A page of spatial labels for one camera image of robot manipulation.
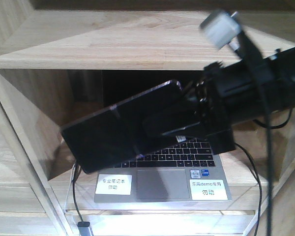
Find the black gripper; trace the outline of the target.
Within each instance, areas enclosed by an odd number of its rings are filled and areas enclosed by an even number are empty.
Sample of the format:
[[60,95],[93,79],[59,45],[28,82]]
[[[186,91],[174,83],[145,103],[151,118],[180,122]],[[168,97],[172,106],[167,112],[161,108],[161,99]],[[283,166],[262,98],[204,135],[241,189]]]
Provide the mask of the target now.
[[232,125],[264,114],[252,73],[242,61],[208,65],[184,87],[184,97],[196,121],[184,136],[208,142],[215,155],[235,150]]

